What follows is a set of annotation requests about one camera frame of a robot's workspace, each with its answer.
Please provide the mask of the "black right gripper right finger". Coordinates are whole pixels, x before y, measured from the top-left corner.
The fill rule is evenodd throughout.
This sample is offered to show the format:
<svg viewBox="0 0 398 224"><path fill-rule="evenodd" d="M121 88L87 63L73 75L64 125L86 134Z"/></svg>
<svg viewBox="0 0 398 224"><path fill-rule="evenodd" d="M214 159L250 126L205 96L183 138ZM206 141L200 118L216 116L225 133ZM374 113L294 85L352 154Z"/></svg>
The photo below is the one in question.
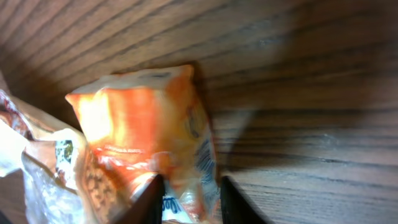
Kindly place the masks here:
<svg viewBox="0 0 398 224"><path fill-rule="evenodd" d="M228 176L221 179L220 199L223 224L267 224Z"/></svg>

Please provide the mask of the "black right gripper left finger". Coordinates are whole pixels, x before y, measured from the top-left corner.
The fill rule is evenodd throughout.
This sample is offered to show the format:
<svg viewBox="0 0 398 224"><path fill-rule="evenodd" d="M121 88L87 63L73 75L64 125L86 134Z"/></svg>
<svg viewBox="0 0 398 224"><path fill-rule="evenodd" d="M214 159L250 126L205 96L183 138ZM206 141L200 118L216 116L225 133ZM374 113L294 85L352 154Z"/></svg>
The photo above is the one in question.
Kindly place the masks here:
<svg viewBox="0 0 398 224"><path fill-rule="evenodd" d="M115 224L161 224L165 194L164 178L156 175L133 205Z"/></svg>

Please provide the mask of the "small orange snack packet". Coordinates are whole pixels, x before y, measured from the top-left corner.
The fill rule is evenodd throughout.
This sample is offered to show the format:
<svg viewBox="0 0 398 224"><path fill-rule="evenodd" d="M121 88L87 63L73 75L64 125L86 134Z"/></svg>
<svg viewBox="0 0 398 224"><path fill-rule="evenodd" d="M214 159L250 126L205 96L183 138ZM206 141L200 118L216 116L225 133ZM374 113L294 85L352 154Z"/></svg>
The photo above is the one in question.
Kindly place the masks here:
<svg viewBox="0 0 398 224"><path fill-rule="evenodd" d="M165 222L214 223L210 121L191 65L106 75L66 96L86 139L77 184L88 223L111 223L164 178Z"/></svg>

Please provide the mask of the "beige brown cookie pouch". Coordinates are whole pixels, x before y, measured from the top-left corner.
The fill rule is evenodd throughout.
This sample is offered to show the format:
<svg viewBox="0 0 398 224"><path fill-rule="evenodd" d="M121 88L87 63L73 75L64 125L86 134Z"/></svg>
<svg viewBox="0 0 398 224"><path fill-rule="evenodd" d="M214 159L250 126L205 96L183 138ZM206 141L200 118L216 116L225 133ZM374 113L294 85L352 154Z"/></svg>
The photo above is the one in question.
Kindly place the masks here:
<svg viewBox="0 0 398 224"><path fill-rule="evenodd" d="M24 173L29 223L114 223L129 207L80 131L1 92L1 177Z"/></svg>

